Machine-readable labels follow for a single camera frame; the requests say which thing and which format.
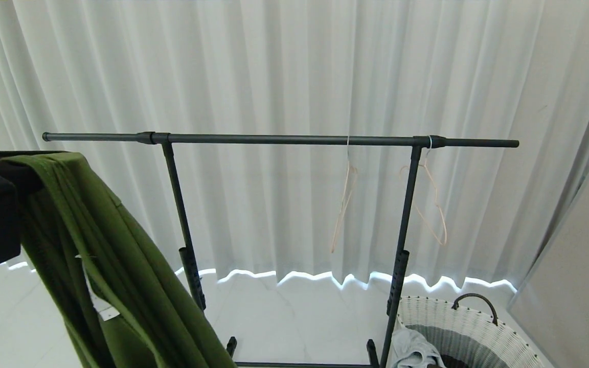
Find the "basket handle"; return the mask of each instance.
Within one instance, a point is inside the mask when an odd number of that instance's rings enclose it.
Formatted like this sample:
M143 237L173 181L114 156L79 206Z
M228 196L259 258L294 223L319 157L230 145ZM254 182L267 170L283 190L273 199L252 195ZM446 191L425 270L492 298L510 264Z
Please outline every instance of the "basket handle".
M463 294L463 295L459 296L458 298L456 298L456 300L454 301L454 305L451 306L451 309L457 310L458 309L458 302L460 302L461 300L463 300L469 296L476 296L477 298L481 298L486 303L488 303L488 306L490 307L490 311L492 312L492 323L495 324L495 326L498 326L499 324L497 322L497 311L495 310L495 306L492 305L492 303L488 300L488 298L484 297L481 294L477 294L477 293Z

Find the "white floor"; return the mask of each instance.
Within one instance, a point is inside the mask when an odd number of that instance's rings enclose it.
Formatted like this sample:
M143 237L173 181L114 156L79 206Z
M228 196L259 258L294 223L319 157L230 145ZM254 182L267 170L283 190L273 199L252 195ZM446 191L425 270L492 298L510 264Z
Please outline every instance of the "white floor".
M185 283L185 275L179 275ZM274 275L235 274L217 282L202 278L206 316L223 344L238 339L238 361L292 363L369 363L365 345L376 343L378 355L386 329L387 277L375 275L368 285L346 280L288 277L277 285ZM505 311L512 298L509 286L485 287L468 282L462 290L451 283L432 288L407 280L404 295L452 300L465 292L480 292L498 307L500 318L519 331ZM475 299L465 305L486 312ZM28 268L0 266L0 368L78 368L79 361L61 317L39 277Z

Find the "green garment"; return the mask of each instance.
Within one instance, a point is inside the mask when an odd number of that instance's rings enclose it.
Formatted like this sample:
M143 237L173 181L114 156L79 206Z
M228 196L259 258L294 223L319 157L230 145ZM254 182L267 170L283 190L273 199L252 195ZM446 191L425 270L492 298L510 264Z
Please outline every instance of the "green garment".
M235 367L156 245L81 154L6 160L44 182L20 203L22 244L84 367ZM104 321L96 312L84 270L119 316Z

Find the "clothing tag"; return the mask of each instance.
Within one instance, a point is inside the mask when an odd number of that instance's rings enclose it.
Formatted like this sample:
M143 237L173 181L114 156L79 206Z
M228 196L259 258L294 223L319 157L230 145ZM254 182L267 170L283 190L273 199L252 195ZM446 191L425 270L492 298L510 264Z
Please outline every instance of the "clothing tag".
M117 317L120 315L119 311L110 303L103 300L102 298L98 297L97 294L92 291L92 286L89 283L88 273L86 272L86 266L81 262L81 266L83 267L83 275L86 278L86 285L88 286L88 291L90 293L90 300L92 300L92 307L99 313L101 319L107 321L113 317Z

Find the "curtain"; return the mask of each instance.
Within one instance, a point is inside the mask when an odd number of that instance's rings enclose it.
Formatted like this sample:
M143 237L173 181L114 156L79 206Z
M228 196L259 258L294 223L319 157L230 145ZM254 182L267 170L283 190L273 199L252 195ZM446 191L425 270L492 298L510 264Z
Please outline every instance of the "curtain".
M510 138L423 153L407 272L528 272L589 122L589 2L0 2L0 150L80 151L173 267L158 147L49 132ZM175 145L198 264L343 280L391 273L406 147ZM348 158L356 169L330 251Z

